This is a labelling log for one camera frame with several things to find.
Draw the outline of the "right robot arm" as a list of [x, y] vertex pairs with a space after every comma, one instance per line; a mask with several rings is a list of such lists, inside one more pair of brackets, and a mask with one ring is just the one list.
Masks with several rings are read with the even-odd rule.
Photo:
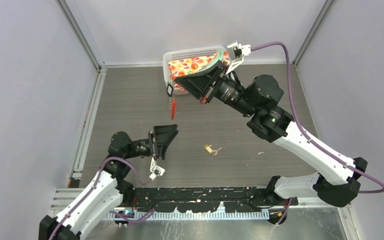
[[279, 106], [284, 91], [272, 75], [256, 76], [243, 86], [237, 74], [228, 72], [227, 65], [218, 61], [204, 70], [177, 76], [174, 82], [203, 104], [215, 98], [237, 110], [249, 118], [247, 126], [253, 134], [292, 152], [315, 169], [310, 175], [273, 176], [265, 189], [271, 205], [289, 198], [317, 197], [342, 208], [358, 196], [358, 179], [367, 161], [334, 151], [299, 126], [294, 116]]

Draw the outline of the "metal key holder red handle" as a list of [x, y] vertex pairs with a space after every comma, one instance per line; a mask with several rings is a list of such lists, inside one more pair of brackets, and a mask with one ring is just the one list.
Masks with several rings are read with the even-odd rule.
[[[173, 75], [171, 77], [171, 85], [174, 87], [174, 90], [175, 90], [175, 82], [174, 82], [174, 79], [176, 78], [175, 75]], [[175, 118], [175, 115], [176, 115], [176, 100], [175, 100], [175, 94], [174, 94], [174, 91], [173, 91], [173, 96], [171, 97], [171, 120], [174, 120]]]

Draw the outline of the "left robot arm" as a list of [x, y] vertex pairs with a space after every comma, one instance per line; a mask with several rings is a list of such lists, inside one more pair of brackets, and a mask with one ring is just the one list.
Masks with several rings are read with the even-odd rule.
[[[168, 147], [178, 135], [178, 125], [156, 125], [147, 137], [132, 140], [125, 131], [110, 138], [108, 155], [87, 187], [56, 216], [46, 215], [39, 223], [40, 240], [84, 240], [93, 228], [114, 208], [128, 207], [134, 199], [134, 185], [126, 181], [133, 172], [142, 186], [165, 173], [157, 160], [164, 160]], [[150, 158], [150, 175], [141, 180], [138, 171], [128, 161]]]

